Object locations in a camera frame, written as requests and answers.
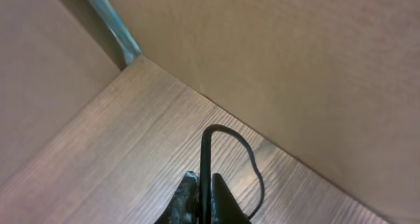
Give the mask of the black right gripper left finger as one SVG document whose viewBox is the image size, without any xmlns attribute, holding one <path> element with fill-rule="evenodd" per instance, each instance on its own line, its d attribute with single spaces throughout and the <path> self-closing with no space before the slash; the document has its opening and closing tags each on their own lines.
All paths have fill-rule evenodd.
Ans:
<svg viewBox="0 0 420 224">
<path fill-rule="evenodd" d="M 198 195 L 199 177 L 193 171 L 187 171 L 155 224 L 196 224 Z"/>
</svg>

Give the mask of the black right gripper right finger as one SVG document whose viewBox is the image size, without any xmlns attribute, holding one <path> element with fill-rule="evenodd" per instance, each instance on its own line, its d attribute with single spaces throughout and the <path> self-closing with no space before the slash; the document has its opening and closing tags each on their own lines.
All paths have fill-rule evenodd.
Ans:
<svg viewBox="0 0 420 224">
<path fill-rule="evenodd" d="M 251 224 L 219 173 L 211 177 L 211 201 L 214 224 Z"/>
</svg>

